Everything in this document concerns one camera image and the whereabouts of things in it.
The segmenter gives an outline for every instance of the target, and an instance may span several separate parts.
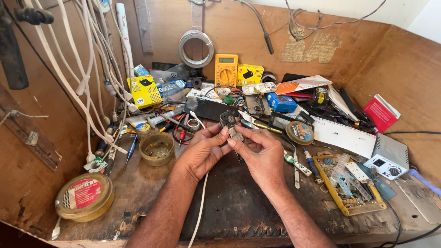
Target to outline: yellow tray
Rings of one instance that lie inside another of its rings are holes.
[[[332,198],[334,199],[335,203],[337,203],[338,208],[340,208],[341,212],[345,216],[351,216],[356,214],[364,214],[379,210],[384,210],[387,208],[386,204],[383,202],[383,199],[380,197],[380,193],[378,193],[377,189],[375,188],[373,182],[369,180],[369,187],[374,194],[375,198],[374,200],[376,203],[371,202],[365,202],[366,205],[356,206],[356,207],[345,207],[343,202],[341,201],[341,198],[337,192],[337,190],[331,185],[329,182],[329,178],[326,175],[326,173],[323,171],[323,168],[320,166],[320,163],[318,162],[318,159],[324,159],[324,158],[337,158],[339,154],[336,155],[318,155],[313,156],[312,159],[314,161],[315,166],[317,167],[320,176],[323,178],[324,183],[326,187],[329,190],[329,193],[331,194]]]

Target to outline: masking tape roll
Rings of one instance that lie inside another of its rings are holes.
[[[184,52],[184,44],[188,40],[193,39],[193,38],[197,38],[197,39],[202,40],[208,46],[208,55],[207,55],[207,57],[205,57],[202,60],[199,60],[199,61],[192,60]],[[208,38],[208,36],[205,33],[201,32],[199,30],[189,30],[189,31],[185,32],[184,35],[179,40],[178,52],[179,52],[179,55],[181,56],[182,61],[186,65],[193,67],[193,68],[201,68],[201,67],[208,65],[208,63],[210,63],[210,61],[213,59],[214,49],[213,49],[213,44],[212,44],[210,38]]]
[[[108,12],[110,9],[109,8],[109,0],[102,0],[102,1],[101,0],[92,0],[92,5],[96,11],[99,11],[100,10],[99,8],[101,8],[103,13]]]
[[[197,119],[189,119],[187,122],[187,126],[191,127],[191,129],[197,131],[199,130],[199,121]]]

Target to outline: hand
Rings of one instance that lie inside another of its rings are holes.
[[[247,129],[235,127],[236,131],[247,138],[248,146],[237,139],[228,139],[228,144],[247,163],[248,169],[254,181],[265,193],[267,190],[275,189],[285,184],[283,173],[283,147],[280,141],[266,129]],[[251,148],[261,148],[258,153]]]
[[[228,144],[220,147],[227,138],[228,128],[222,128],[220,123],[196,132],[176,165],[198,183],[222,156],[232,150]]]

